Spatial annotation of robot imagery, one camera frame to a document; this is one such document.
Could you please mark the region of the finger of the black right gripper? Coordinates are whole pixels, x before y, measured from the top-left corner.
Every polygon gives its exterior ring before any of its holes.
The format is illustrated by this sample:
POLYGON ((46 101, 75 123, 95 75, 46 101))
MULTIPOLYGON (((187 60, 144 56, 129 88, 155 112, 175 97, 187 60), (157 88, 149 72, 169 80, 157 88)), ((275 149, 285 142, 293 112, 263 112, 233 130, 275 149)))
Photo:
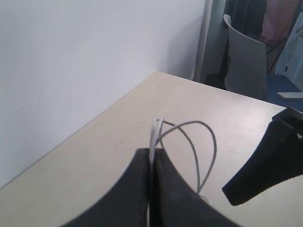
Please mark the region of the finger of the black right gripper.
POLYGON ((222 188, 233 206, 303 174, 303 113, 288 107, 272 117, 245 165, 222 188))

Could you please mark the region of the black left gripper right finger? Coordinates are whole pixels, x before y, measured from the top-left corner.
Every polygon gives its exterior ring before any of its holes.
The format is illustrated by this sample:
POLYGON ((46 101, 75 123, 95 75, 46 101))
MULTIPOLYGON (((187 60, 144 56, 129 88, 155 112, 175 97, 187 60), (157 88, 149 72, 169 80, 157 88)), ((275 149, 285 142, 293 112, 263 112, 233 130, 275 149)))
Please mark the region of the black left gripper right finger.
POLYGON ((151 227, 237 227, 185 182, 164 149, 157 148, 149 182, 151 227))

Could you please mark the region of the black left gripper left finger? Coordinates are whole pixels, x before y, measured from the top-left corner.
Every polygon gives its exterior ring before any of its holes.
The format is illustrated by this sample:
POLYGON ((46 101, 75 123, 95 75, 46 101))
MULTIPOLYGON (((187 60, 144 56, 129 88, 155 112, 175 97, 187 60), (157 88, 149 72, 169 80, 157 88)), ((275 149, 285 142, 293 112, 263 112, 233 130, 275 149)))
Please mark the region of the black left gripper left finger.
POLYGON ((147 226, 149 149, 139 148, 114 186, 65 227, 147 226))

